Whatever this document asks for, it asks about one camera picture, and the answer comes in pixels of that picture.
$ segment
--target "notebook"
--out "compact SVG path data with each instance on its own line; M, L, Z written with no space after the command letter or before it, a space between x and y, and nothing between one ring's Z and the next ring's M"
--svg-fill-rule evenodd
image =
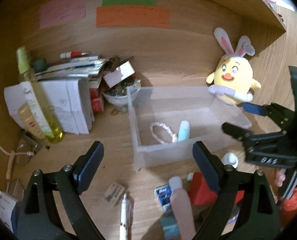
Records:
M94 115L90 104L88 80L50 80L42 81L40 84L63 131L89 134ZM22 127L17 114L18 108L26 103L21 85L5 88L4 97L10 116Z

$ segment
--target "clear plastic box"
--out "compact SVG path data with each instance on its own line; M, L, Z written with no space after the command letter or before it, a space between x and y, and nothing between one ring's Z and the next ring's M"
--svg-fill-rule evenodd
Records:
M251 122L235 105L230 106L208 92L208 87L128 87L128 108L133 140L134 168L152 167L192 158L192 146L201 140L210 152L236 141L224 134L221 125L229 122L250 128ZM190 138L178 143L160 144L151 135L150 124L163 122L178 134L182 120L190 123ZM155 134L171 142L170 135L155 127Z

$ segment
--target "small card pack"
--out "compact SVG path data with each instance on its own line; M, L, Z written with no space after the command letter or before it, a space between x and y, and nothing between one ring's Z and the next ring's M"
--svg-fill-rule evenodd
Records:
M172 207L170 205L170 195L172 193L169 185L163 185L157 187L155 190L155 195L160 202L162 209L165 214L172 212Z
M118 184L117 182L113 182L106 190L104 194L104 199L112 205L115 205L124 192L125 187Z

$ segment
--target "bunny ears headband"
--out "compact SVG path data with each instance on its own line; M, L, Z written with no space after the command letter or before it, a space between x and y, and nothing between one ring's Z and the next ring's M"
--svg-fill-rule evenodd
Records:
M214 36L218 41L218 44L226 52L225 56L244 57L245 54L250 56L255 54L255 49L250 44L250 38L246 35L242 36L238 41L235 52L226 31L222 28L216 28L214 30Z

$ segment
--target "red object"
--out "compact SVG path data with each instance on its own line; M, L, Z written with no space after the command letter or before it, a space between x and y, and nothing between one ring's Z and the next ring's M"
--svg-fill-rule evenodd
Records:
M102 94L90 99L93 113L100 113L104 111L104 100Z
M90 88L90 98L98 97L99 90L98 88Z
M218 197L215 192L209 189L200 172L194 172L188 196L192 205L214 205ZM238 191L235 203L238 203L243 197L244 190Z
M287 226L289 222L293 220L293 218L297 214L297 187L295 187L293 195L290 199L285 199L282 204L282 210L279 213L280 223L282 227Z
M88 52L65 52L59 55L60 58L72 58L72 57L82 57L87 55Z

